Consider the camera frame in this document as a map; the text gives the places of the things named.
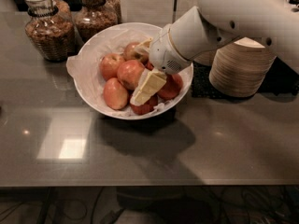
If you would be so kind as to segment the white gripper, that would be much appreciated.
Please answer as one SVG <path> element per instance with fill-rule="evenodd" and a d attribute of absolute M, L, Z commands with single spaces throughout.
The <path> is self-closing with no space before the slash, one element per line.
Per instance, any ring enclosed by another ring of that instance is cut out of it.
<path fill-rule="evenodd" d="M 141 74 L 130 99 L 132 105 L 145 104 L 165 85 L 166 74 L 177 74 L 192 64 L 176 50 L 171 41 L 170 28 L 171 25 L 167 24 L 153 39 L 150 37 L 135 46 L 138 54 L 149 53 L 149 61 L 155 68 L 145 69 Z"/>

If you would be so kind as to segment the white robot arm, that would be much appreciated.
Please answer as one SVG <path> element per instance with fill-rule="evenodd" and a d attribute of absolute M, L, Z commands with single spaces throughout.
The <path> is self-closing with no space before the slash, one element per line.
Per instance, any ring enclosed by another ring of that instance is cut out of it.
<path fill-rule="evenodd" d="M 153 70 L 143 72 L 130 103 L 143 105 L 199 54 L 247 37 L 270 49 L 296 71 L 299 67 L 299 10 L 291 0 L 197 0 L 149 43 Z"/>

